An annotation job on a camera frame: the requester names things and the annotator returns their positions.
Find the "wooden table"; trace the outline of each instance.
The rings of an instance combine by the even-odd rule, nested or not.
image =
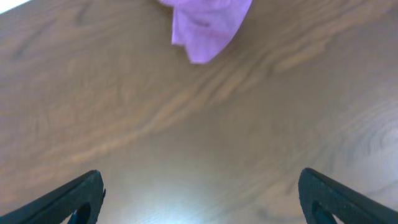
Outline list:
[[[0,15],[0,211],[90,170],[98,223],[303,223],[312,167],[398,209],[398,0],[255,0],[208,65],[155,0]]]

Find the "brown wooden surface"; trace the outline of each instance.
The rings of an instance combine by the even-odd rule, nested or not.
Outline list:
[[[312,167],[398,209],[397,0],[255,0],[189,64],[154,0],[0,15],[0,211],[90,170],[99,223],[303,223]]]

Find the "cloth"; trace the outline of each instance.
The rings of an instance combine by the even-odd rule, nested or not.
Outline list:
[[[232,40],[252,0],[159,0],[174,8],[172,43],[191,63],[207,63]]]

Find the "purple cloth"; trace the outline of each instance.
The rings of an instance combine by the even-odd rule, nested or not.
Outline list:
[[[252,0],[159,0],[174,8],[172,43],[191,63],[207,63],[232,40]]]

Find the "black object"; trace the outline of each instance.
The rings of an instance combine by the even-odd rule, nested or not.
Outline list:
[[[306,168],[298,182],[300,203],[309,224],[398,223],[398,213]]]
[[[94,224],[105,197],[101,173],[92,170],[41,198],[0,217],[0,224]]]

